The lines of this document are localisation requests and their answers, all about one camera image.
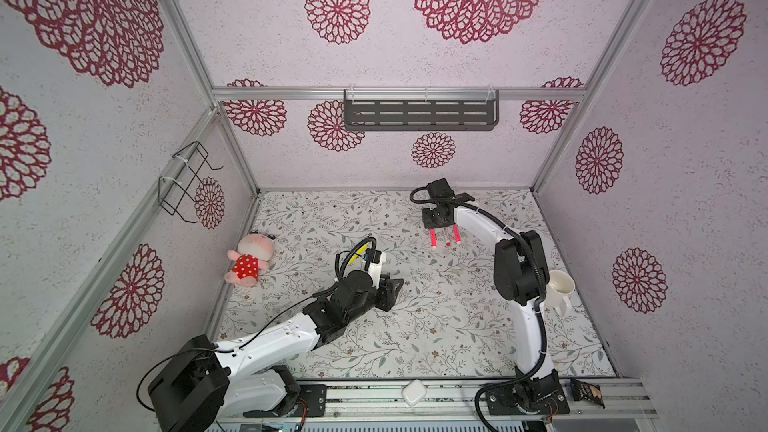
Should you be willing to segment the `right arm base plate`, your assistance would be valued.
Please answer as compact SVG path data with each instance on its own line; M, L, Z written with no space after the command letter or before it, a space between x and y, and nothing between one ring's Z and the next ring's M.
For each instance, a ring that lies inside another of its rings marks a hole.
M566 393L556 369L540 378L526 379L513 385L494 386L485 393L485 398L492 416L553 416L570 413Z

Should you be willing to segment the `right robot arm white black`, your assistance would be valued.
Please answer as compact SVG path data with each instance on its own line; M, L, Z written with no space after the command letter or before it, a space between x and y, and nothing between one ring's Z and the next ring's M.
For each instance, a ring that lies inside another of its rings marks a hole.
M511 304L517 334L514 377L482 386L474 397L483 417L482 401L523 414L552 417L570 412L566 394L548 351L543 305L549 271L543 244L533 230L517 232L476 204L457 194L446 179L414 189L409 200L420 204L426 229L465 229L482 241L493 256L493 286Z

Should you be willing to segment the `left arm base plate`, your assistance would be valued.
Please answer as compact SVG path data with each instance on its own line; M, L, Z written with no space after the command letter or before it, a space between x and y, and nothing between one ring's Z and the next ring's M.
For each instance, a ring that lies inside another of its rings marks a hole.
M287 397L270 411L246 411L245 418L317 418L323 417L327 402L326 385L301 385L298 393L290 392Z

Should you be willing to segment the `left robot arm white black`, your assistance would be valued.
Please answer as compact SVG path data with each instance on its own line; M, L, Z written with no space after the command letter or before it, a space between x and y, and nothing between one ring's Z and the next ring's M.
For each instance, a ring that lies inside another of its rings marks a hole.
M198 335L140 380L137 388L149 397L143 406L163 431L204 431L221 417L250 412L284 416L301 388L283 361L333 342L373 308L390 311L403 285L387 274L373 279L357 270L261 332L220 343Z

